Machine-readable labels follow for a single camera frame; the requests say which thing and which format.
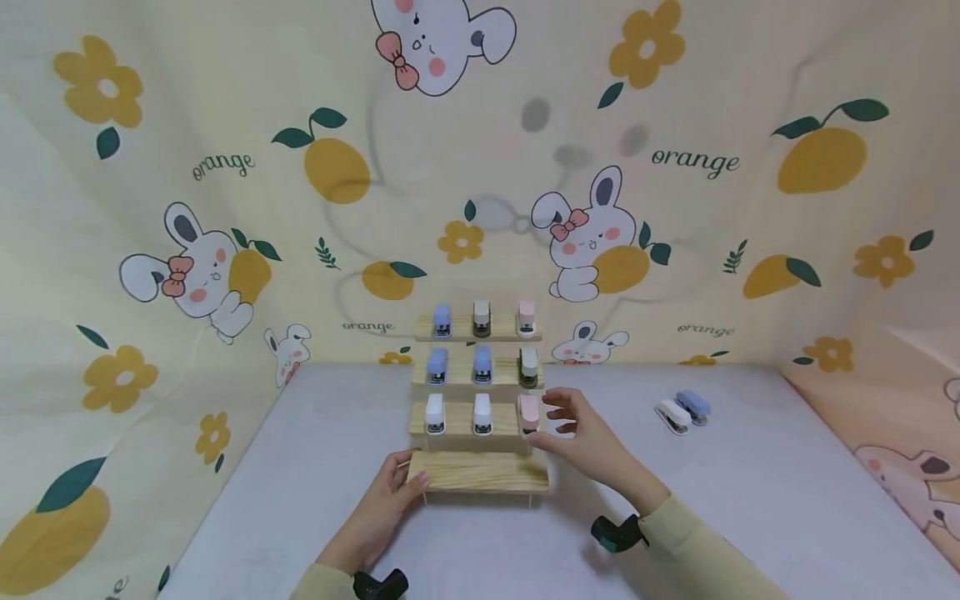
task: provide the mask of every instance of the pink bow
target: pink bow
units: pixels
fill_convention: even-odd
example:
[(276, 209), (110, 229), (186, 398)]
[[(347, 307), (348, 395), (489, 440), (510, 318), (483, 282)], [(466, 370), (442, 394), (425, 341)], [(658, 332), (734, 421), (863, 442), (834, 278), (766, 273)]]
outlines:
[(550, 226), (550, 233), (558, 242), (563, 242), (572, 230), (586, 225), (589, 220), (590, 217), (586, 212), (580, 208), (574, 208), (566, 223), (558, 223)]
[(170, 267), (170, 276), (163, 280), (160, 285), (160, 291), (164, 296), (170, 298), (179, 298), (186, 291), (183, 282), (186, 281), (186, 274), (193, 268), (193, 258), (189, 256), (174, 256), (167, 261)]
[(400, 43), (400, 35), (396, 32), (386, 32), (376, 39), (376, 51), (380, 56), (387, 60), (396, 69), (396, 84), (400, 89), (407, 91), (417, 87), (420, 80), (420, 73), (417, 69), (407, 64), (403, 57), (403, 46)]

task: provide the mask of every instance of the sleeve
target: sleeve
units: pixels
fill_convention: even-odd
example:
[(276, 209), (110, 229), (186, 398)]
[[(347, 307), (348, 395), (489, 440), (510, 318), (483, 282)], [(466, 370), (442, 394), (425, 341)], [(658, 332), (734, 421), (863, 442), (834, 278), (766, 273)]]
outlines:
[(312, 564), (300, 577), (290, 600), (356, 600), (353, 578), (335, 568)]
[(640, 520), (650, 557), (690, 600), (789, 600), (676, 496)]

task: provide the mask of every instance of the cartoon rabbit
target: cartoon rabbit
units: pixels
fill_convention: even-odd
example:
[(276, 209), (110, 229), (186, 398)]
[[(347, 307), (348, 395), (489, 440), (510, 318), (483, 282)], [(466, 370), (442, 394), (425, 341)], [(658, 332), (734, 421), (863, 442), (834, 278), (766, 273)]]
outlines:
[(597, 324), (582, 321), (573, 327), (573, 339), (553, 348), (553, 357), (565, 365), (599, 365), (610, 358), (611, 348), (626, 346), (630, 336), (626, 331), (617, 331), (603, 340), (594, 340)]
[(960, 469), (929, 450), (907, 458), (890, 448), (862, 445), (853, 455), (917, 527), (926, 532), (933, 523), (960, 540), (960, 504), (934, 500), (927, 483), (956, 479)]
[(372, 7), (383, 32), (376, 50), (394, 66), (404, 91), (443, 96), (463, 77), (470, 57), (497, 64), (514, 47), (516, 21), (506, 9), (470, 18), (464, 0), (372, 0)]
[(194, 319), (209, 317), (220, 339), (232, 344), (253, 319), (253, 306), (229, 290), (230, 265), (237, 254), (233, 240), (222, 231), (204, 231), (186, 204), (170, 204), (163, 222), (183, 252), (169, 260), (128, 256), (120, 263), (120, 282), (141, 302), (162, 294)]
[(550, 258), (561, 268), (550, 295), (569, 302), (586, 302), (599, 295), (593, 284), (598, 272), (593, 261), (614, 246), (630, 246), (636, 238), (633, 215), (616, 205), (623, 175), (612, 165), (597, 174), (590, 187), (590, 206), (570, 210), (557, 192), (540, 196), (530, 221), (538, 229), (549, 228)]
[(310, 360), (310, 350), (303, 344), (303, 340), (310, 339), (310, 330), (304, 325), (294, 323), (287, 327), (287, 337), (279, 343), (272, 329), (263, 332), (263, 339), (267, 341), (270, 352), (276, 356), (276, 386), (282, 388), (290, 383), (290, 379), (300, 368), (300, 363)]

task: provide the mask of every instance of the table surface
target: table surface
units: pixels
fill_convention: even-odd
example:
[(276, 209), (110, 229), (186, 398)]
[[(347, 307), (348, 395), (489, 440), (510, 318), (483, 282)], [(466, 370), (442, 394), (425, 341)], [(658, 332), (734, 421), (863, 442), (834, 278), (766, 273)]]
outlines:
[[(960, 597), (960, 576), (775, 371), (547, 367), (578, 387), (623, 443), (797, 600)], [(408, 366), (308, 364), (287, 386), (177, 565), (161, 600), (285, 599), (391, 451), (409, 445)], [(691, 389), (710, 423), (672, 435), (653, 406)], [(373, 575), (394, 567), (411, 600), (680, 598), (639, 545), (610, 555), (610, 490), (550, 461), (533, 510), (456, 496), (413, 513)]]

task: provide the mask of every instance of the right hand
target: right hand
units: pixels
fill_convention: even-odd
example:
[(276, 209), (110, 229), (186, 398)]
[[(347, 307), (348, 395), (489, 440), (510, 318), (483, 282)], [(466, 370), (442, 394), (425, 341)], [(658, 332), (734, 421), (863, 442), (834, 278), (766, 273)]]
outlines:
[(632, 485), (636, 458), (620, 442), (600, 415), (593, 410), (580, 390), (553, 388), (543, 395), (543, 403), (554, 406), (546, 416), (551, 420), (571, 420), (557, 427), (557, 433), (572, 433), (573, 438), (558, 438), (537, 432), (527, 437), (534, 448), (565, 459), (590, 479), (621, 494)]

